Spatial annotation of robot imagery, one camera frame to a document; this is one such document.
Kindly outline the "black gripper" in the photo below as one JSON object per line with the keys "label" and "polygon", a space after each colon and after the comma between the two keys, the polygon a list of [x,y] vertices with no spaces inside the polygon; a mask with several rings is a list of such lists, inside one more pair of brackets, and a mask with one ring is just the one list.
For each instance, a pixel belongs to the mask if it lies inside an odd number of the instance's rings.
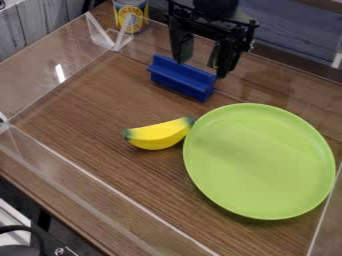
{"label": "black gripper", "polygon": [[235,69],[241,49],[253,49],[259,23],[239,7],[241,0],[167,0],[172,58],[184,64],[194,53],[194,34],[215,40],[207,66],[223,79]]}

